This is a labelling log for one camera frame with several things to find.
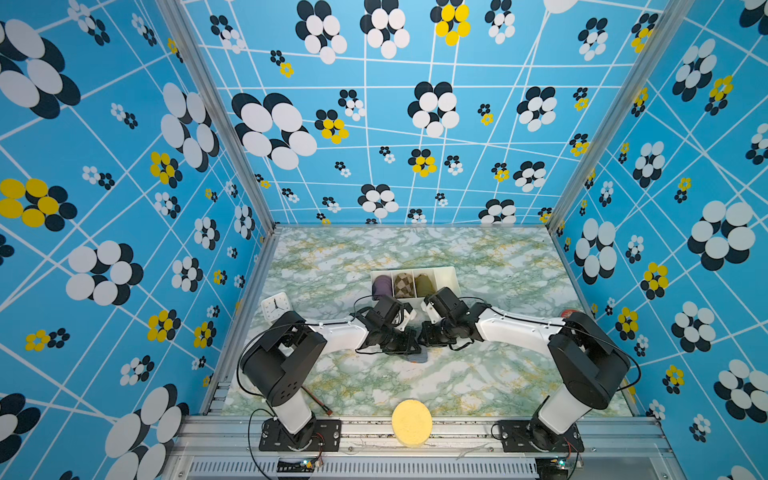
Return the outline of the grey blue striped sock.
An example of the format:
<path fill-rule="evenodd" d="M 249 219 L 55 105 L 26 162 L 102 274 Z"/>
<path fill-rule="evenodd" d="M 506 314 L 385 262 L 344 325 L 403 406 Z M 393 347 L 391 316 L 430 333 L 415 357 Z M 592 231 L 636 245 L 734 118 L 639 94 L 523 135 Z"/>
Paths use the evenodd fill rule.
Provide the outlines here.
<path fill-rule="evenodd" d="M 423 364 L 428 361 L 428 351 L 420 349 L 418 352 L 409 353 L 406 359 L 411 363 Z"/>

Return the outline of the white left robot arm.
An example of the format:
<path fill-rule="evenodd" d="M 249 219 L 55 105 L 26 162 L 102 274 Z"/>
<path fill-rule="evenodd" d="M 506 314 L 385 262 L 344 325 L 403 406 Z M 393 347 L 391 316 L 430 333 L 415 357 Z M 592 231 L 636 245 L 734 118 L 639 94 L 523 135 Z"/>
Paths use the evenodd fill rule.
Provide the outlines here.
<path fill-rule="evenodd" d="M 355 309 L 343 319 L 308 320 L 290 310 L 257 334 L 240 355 L 244 376 L 273 412 L 281 431 L 302 444 L 316 420 L 303 396 L 309 373 L 321 356 L 340 351 L 359 354 L 418 356 L 413 306 L 391 296 Z"/>

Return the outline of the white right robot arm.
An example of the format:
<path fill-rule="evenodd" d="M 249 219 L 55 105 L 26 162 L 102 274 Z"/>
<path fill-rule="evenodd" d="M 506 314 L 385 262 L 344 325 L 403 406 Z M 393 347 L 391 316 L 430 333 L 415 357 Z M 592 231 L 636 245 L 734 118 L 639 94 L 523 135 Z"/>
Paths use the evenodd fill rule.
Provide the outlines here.
<path fill-rule="evenodd" d="M 429 320 L 422 326 L 419 343 L 426 347 L 453 348 L 461 339 L 470 344 L 492 342 L 530 350 L 554 362 L 561 385 L 529 423 L 540 448 L 564 436 L 587 413 L 606 409 L 634 365 L 630 355 L 583 312 L 553 318 L 516 314 L 480 299 L 468 305 L 448 287 L 426 297 L 424 310 Z"/>

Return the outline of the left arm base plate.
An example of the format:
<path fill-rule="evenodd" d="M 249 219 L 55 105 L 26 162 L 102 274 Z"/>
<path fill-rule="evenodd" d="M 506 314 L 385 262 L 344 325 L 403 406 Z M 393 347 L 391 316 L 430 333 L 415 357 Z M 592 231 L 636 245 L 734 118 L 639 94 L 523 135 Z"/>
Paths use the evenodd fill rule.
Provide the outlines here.
<path fill-rule="evenodd" d="M 313 419 L 295 434 L 291 434 L 277 419 L 262 423 L 258 450 L 262 452 L 338 452 L 342 421 Z"/>

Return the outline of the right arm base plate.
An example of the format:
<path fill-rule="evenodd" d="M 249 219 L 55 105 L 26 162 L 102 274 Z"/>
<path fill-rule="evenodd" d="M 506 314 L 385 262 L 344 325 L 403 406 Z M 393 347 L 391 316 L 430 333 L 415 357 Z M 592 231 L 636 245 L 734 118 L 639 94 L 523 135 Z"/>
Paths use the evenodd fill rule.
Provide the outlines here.
<path fill-rule="evenodd" d="M 527 420 L 500 420 L 492 426 L 492 436 L 506 453 L 575 454 L 585 451 L 576 425 L 555 434 L 546 427 Z"/>

